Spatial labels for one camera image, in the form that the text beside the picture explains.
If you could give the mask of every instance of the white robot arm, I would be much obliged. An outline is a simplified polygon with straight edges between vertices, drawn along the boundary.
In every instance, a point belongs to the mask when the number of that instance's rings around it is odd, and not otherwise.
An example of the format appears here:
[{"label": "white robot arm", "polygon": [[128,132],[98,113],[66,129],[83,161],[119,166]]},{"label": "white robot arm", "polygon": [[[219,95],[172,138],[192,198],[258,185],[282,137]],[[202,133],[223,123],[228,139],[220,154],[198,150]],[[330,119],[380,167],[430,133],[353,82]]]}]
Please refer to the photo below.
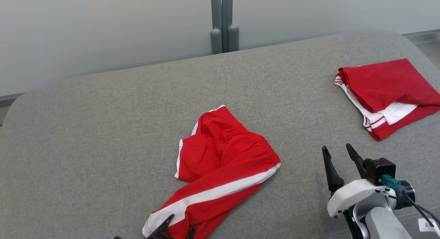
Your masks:
[{"label": "white robot arm", "polygon": [[[327,148],[322,147],[327,184],[331,197],[327,203],[330,217],[344,216],[353,239],[411,239],[408,232],[396,218],[393,210],[415,206],[415,193],[407,181],[394,179],[396,165],[385,158],[363,160],[354,148],[347,144],[350,158],[355,162],[361,176],[344,185],[331,162]],[[440,237],[438,225],[429,221]]]}]

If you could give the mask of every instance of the gray fabric surface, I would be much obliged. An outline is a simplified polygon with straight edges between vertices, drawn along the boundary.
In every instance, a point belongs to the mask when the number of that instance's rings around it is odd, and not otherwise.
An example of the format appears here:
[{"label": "gray fabric surface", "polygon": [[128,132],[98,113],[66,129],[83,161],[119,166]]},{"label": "gray fabric surface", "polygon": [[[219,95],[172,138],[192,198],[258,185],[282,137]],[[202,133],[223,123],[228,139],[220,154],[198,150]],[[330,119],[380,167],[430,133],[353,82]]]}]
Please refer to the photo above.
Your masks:
[{"label": "gray fabric surface", "polygon": [[[281,168],[236,207],[216,238],[350,238],[329,218],[321,148],[348,183],[345,149],[386,157],[417,201],[440,215],[440,114],[376,142],[333,84],[339,67],[408,58],[440,90],[440,73],[406,38],[355,32],[60,82],[19,97],[0,131],[0,238],[142,238],[149,213],[185,185],[178,140],[225,104],[267,138]],[[396,214],[414,238],[414,208]]]}]

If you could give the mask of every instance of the red fabric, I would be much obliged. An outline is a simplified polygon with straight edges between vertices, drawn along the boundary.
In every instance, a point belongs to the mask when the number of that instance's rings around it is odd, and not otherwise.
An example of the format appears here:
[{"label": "red fabric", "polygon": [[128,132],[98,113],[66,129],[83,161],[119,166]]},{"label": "red fabric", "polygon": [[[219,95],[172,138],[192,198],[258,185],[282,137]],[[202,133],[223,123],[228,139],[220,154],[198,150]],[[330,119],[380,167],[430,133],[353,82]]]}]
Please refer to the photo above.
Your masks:
[{"label": "red fabric", "polygon": [[[146,226],[156,222],[157,213],[163,212],[164,216],[172,213],[178,217],[177,214],[184,212],[184,219],[169,226],[167,233],[176,239],[183,239],[195,226],[195,239],[206,238],[233,207],[258,190],[269,178],[262,179],[256,175],[274,168],[276,170],[279,164],[279,157],[266,139],[244,128],[226,107],[204,113],[198,120],[195,134],[182,140],[179,155],[176,177],[190,184],[175,192],[159,211],[151,214]],[[251,183],[243,189],[226,194],[211,191],[244,178]],[[167,210],[183,198],[197,196],[206,190],[219,192],[221,197],[190,204],[184,211],[180,208]]]},{"label": "red fabric", "polygon": [[440,110],[440,94],[420,75],[408,59],[339,69],[342,81],[369,112],[385,109],[391,103],[417,104],[417,108],[393,125],[387,122],[373,128],[371,136],[380,141],[399,128]]}]

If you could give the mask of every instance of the white stripe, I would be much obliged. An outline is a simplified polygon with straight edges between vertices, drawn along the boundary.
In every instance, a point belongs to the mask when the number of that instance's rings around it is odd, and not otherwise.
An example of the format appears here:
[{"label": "white stripe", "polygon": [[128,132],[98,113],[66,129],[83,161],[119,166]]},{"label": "white stripe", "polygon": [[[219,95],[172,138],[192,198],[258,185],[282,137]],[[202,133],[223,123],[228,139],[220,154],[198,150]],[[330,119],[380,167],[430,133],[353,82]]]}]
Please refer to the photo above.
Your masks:
[{"label": "white stripe", "polygon": [[180,167],[180,152],[182,150],[182,147],[184,146],[184,140],[179,140],[179,154],[177,155],[177,172],[174,175],[175,178],[179,178],[179,167]]},{"label": "white stripe", "polygon": [[173,220],[171,220],[169,226],[182,221],[183,219],[185,219],[185,211],[190,205],[202,203],[209,200],[215,200],[217,198],[240,192],[241,190],[264,182],[269,177],[271,177],[280,166],[281,164],[279,163],[265,172],[258,173],[256,175],[237,181],[232,181],[230,183],[214,187],[213,189],[209,189],[195,195],[185,197],[161,209],[160,211],[150,214],[142,229],[143,236],[148,237],[151,234],[150,231],[154,231],[157,227],[159,227],[161,223],[163,223],[163,221],[165,221],[171,214],[174,214],[174,218]]},{"label": "white stripe", "polygon": [[365,127],[370,126],[370,124],[368,123],[367,117],[365,117],[365,115],[362,115],[362,116],[363,116],[363,126],[365,126]]},{"label": "white stripe", "polygon": [[[219,106],[219,107],[216,108],[216,109],[210,110],[210,111],[208,111],[207,113],[212,112],[212,111],[215,111],[215,110],[217,110],[217,109],[220,109],[222,106]],[[193,128],[193,131],[191,132],[191,136],[195,135],[195,133],[197,132],[197,128],[198,128],[198,121],[195,123],[195,126],[194,126],[194,128]]]},{"label": "white stripe", "polygon": [[218,108],[213,109],[213,110],[210,110],[210,111],[208,111],[208,112],[212,112],[212,111],[214,111],[214,110],[220,109],[222,106],[219,106]]},{"label": "white stripe", "polygon": [[383,118],[380,119],[378,122],[376,122],[376,123],[374,123],[374,124],[371,124],[371,129],[374,129],[374,128],[376,128],[376,127],[382,125],[382,124],[385,123],[385,122],[386,122],[386,119],[385,119],[385,117],[383,117]]},{"label": "white stripe", "polygon": [[197,127],[198,127],[198,121],[195,123],[195,126],[194,126],[194,128],[193,128],[193,131],[192,131],[192,133],[191,133],[191,136],[193,136],[193,135],[196,133],[196,131],[197,131]]},{"label": "white stripe", "polygon": [[338,79],[335,79],[334,84],[341,87],[341,89],[349,97],[349,99],[354,104],[354,106],[356,106],[359,109],[359,111],[369,120],[368,125],[371,122],[375,122],[379,120],[382,116],[385,117],[384,120],[380,120],[372,128],[376,128],[379,125],[382,125],[384,122],[387,122],[389,125],[393,125],[394,123],[401,120],[403,117],[410,114],[417,107],[417,105],[414,104],[393,102],[389,106],[387,106],[384,110],[378,111],[377,113],[370,113],[360,104],[360,102],[352,94],[350,88],[346,84],[344,84],[341,80]]}]

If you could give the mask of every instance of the teal connector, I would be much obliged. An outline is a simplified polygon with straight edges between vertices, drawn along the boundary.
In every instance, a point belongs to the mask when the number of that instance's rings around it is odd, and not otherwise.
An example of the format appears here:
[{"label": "teal connector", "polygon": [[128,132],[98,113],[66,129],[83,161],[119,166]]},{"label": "teal connector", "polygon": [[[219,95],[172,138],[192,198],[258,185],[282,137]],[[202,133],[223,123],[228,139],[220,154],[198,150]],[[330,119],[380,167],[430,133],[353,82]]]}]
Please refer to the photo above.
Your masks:
[{"label": "teal connector", "polygon": [[392,178],[390,175],[383,175],[381,183],[384,186],[387,186],[390,189],[393,189],[394,191],[396,191],[396,195],[398,195],[398,196],[404,195],[402,192],[407,190],[407,188],[405,186],[403,186],[395,178]]}]

